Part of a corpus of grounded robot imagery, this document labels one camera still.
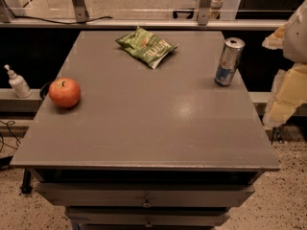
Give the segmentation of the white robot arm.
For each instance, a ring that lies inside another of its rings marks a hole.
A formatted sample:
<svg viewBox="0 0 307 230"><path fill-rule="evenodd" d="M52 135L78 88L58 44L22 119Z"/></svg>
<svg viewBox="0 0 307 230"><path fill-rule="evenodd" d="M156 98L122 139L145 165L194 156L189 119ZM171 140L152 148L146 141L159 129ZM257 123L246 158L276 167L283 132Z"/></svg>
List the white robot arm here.
<svg viewBox="0 0 307 230"><path fill-rule="evenodd" d="M286 24L283 56L293 62L307 63L307 0L298 7Z"/></svg>

